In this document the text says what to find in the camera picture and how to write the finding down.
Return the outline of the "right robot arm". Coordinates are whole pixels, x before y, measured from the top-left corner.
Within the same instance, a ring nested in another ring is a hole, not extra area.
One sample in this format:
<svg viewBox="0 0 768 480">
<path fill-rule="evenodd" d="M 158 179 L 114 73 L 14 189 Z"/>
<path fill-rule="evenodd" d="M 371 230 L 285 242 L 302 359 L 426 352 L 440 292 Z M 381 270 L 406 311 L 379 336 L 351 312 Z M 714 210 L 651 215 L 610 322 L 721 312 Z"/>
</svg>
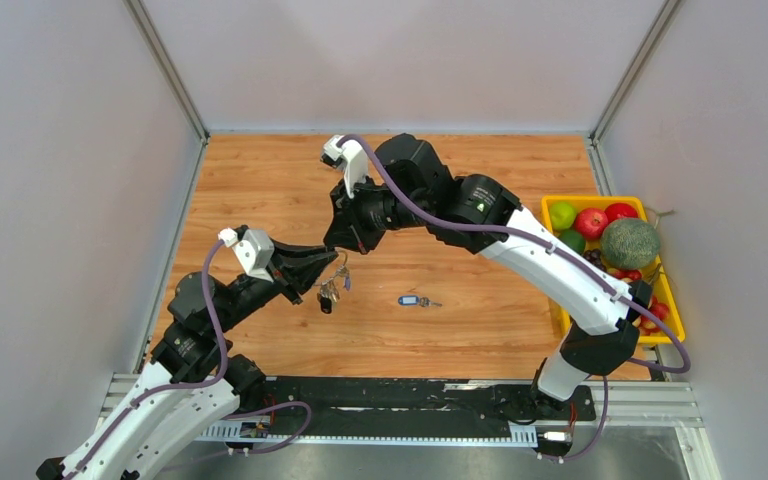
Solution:
<svg viewBox="0 0 768 480">
<path fill-rule="evenodd" d="M 357 135 L 335 135 L 321 160 L 343 175 L 330 193 L 326 245 L 368 254 L 388 231 L 424 228 L 446 245 L 505 266 L 569 312 L 574 323 L 530 392 L 540 415 L 558 416 L 581 382 L 631 359 L 639 337 L 632 323 L 650 289 L 587 262 L 498 181 L 452 175 L 429 142 L 407 133 L 377 148 Z"/>
</svg>

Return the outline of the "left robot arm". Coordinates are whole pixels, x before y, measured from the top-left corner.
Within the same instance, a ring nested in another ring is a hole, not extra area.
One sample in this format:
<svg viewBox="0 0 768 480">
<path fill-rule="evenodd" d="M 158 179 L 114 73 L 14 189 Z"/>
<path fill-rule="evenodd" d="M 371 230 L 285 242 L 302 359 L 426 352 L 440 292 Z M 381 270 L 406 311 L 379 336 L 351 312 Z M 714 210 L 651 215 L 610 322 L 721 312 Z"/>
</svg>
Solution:
<svg viewBox="0 0 768 480">
<path fill-rule="evenodd" d="M 275 411 L 264 405 L 263 372 L 231 356 L 225 334 L 276 298 L 300 303 L 337 252 L 229 233 L 179 281 L 173 322 L 124 399 L 72 453 L 44 460 L 36 478 L 153 479 L 215 422 Z"/>
</svg>

